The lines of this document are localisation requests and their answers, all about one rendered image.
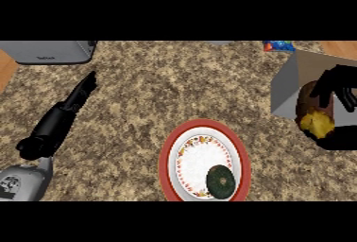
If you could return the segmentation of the dark green round vegetable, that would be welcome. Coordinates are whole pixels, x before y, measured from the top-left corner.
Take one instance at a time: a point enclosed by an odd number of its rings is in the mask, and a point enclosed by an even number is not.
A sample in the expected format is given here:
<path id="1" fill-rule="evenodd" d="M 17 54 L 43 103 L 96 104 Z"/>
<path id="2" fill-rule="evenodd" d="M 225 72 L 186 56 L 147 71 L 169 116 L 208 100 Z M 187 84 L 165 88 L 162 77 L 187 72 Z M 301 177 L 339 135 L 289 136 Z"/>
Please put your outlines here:
<path id="1" fill-rule="evenodd" d="M 206 188 L 215 199 L 227 199 L 236 190 L 236 179 L 230 169 L 218 164 L 206 174 Z"/>

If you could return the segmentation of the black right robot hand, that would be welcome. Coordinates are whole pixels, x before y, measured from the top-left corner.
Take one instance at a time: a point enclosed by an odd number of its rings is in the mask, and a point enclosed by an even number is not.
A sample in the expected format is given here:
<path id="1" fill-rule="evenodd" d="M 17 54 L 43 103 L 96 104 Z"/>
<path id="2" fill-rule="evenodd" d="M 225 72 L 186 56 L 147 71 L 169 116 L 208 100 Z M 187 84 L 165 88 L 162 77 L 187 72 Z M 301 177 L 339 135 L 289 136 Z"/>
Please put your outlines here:
<path id="1" fill-rule="evenodd" d="M 330 95 L 335 94 L 346 112 L 357 109 L 357 96 L 351 90 L 357 89 L 357 67 L 336 65 L 324 70 L 310 97 L 318 97 L 318 106 L 326 108 Z M 357 125 L 336 127 L 324 138 L 314 138 L 317 145 L 326 150 L 357 150 Z"/>

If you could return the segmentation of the red-rimmed white floral plate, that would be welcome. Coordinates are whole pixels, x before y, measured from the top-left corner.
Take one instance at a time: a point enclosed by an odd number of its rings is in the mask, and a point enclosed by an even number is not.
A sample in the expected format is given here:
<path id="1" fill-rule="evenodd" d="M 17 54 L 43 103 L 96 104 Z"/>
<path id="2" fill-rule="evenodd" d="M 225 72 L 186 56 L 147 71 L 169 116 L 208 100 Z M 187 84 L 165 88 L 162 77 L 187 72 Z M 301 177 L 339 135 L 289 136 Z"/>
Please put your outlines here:
<path id="1" fill-rule="evenodd" d="M 234 192 L 224 201 L 245 200 L 251 185 L 251 162 L 236 133 L 211 119 L 183 123 L 165 139 L 159 156 L 159 181 L 168 201 L 217 201 L 206 175 L 224 165 L 234 176 Z"/>

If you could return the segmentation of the brown sweet potato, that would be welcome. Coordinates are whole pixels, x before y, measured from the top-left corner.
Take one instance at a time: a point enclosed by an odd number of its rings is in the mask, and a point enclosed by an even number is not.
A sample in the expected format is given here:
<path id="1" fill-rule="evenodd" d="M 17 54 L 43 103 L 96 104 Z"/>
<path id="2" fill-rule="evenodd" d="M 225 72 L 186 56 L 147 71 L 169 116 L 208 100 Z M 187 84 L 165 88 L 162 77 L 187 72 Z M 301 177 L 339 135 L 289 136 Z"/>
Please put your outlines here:
<path id="1" fill-rule="evenodd" d="M 295 104 L 295 123 L 302 132 L 313 139 L 324 139 L 335 132 L 333 97 L 329 97 L 329 104 L 324 108 L 318 106 L 318 97 L 310 97 L 315 82 L 308 82 L 299 89 Z"/>

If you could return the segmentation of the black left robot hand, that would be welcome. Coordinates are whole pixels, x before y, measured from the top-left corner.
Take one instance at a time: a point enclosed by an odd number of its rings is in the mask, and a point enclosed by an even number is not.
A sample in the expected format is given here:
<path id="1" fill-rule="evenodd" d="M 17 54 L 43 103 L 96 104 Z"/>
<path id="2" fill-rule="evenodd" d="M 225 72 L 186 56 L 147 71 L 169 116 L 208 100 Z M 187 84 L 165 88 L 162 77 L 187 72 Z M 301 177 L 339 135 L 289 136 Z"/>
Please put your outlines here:
<path id="1" fill-rule="evenodd" d="M 57 102 L 41 117 L 31 135 L 19 141 L 15 148 L 22 159 L 32 161 L 40 157 L 50 157 L 56 153 L 68 135 L 76 113 L 96 88 L 94 75 L 94 72 L 88 73 L 65 101 Z"/>

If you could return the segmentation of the grey toaster appliance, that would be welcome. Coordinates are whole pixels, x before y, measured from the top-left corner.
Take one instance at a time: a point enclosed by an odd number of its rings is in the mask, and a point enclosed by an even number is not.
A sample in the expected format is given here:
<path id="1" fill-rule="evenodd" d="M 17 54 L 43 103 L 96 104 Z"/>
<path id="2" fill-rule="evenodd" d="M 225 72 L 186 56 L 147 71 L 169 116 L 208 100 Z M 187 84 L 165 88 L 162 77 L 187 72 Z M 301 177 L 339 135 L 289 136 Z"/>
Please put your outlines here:
<path id="1" fill-rule="evenodd" d="M 0 41 L 0 49 L 25 65 L 81 64 L 91 60 L 97 41 Z"/>

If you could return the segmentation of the open cardboard box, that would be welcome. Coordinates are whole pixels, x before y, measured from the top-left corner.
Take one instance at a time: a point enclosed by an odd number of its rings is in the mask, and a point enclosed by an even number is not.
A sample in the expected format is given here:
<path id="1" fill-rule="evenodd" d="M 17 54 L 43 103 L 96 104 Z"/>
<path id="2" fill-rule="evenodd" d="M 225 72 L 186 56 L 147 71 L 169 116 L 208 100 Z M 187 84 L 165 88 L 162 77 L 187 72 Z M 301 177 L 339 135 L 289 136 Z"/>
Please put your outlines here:
<path id="1" fill-rule="evenodd" d="M 336 65 L 357 67 L 357 60 L 296 50 L 270 82 L 270 113 L 295 119 L 295 104 L 301 87 L 318 79 Z"/>

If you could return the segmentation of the blue and orange snack bag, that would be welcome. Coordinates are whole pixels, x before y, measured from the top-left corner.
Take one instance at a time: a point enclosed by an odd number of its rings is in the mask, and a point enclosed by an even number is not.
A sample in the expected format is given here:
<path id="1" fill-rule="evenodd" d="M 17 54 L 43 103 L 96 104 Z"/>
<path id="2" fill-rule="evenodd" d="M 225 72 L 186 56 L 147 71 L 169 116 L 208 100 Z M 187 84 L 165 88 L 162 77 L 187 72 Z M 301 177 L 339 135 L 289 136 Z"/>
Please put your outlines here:
<path id="1" fill-rule="evenodd" d="M 293 52 L 293 42 L 292 41 L 264 41 L 264 50 L 267 52 L 287 51 Z"/>

